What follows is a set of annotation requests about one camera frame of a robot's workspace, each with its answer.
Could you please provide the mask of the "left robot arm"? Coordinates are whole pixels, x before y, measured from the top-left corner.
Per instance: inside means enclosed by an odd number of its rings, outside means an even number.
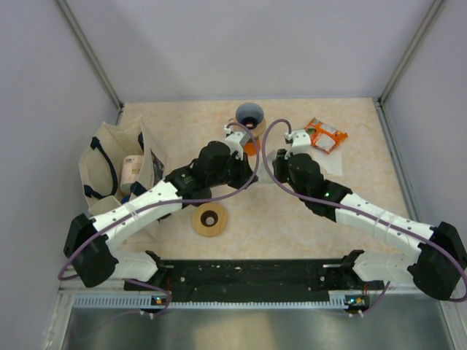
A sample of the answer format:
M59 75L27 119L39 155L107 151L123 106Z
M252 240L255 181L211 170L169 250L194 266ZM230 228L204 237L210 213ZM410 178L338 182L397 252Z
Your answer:
M224 142L211 141L188 165L174 169L122 206L91 218L75 217L63 248L67 261L59 280L79 279L87 288L109 279L132 279L150 289L161 287L166 273L158 267L156 254L127 252L120 245L186 206L214 202L213 187L227 185L238 194L257 181L258 167L249 163L242 149L233 151Z

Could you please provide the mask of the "blue ribbed glass dripper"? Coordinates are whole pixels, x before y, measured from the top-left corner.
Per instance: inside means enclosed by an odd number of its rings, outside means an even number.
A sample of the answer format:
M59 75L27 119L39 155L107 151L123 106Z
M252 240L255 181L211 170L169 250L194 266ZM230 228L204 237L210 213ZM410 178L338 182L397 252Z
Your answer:
M263 119L263 109L256 103L244 103L236 110L235 120L250 130L259 126L259 124L263 122Z

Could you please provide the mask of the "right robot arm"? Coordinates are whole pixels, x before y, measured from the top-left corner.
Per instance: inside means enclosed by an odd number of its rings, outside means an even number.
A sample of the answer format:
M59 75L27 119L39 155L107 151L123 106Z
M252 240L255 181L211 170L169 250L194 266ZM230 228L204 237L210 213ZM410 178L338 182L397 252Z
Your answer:
M458 282L466 280L466 249L453 225L423 224L375 206L325 179L306 153L288 155L279 149L272 166L274 180L313 214L362 230L399 251L394 256L358 252L340 271L346 287L376 280L413 282L426 295L450 301Z

